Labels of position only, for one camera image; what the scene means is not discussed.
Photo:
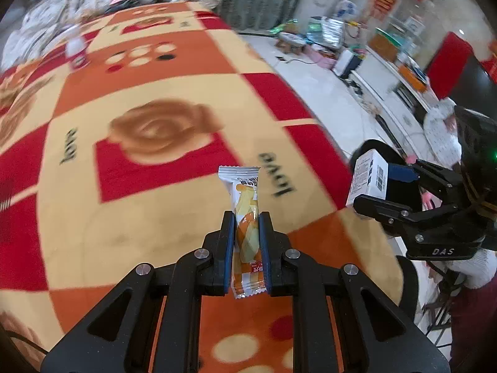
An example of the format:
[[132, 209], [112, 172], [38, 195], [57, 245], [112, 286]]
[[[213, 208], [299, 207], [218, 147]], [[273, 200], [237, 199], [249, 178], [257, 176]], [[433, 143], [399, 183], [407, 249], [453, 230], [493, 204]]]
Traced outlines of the white gloved right hand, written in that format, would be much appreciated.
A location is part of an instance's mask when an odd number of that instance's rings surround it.
[[472, 290], [487, 285], [496, 274], [496, 252], [481, 248], [471, 259], [434, 261], [434, 266], [443, 272], [448, 270], [464, 276], [464, 285]]

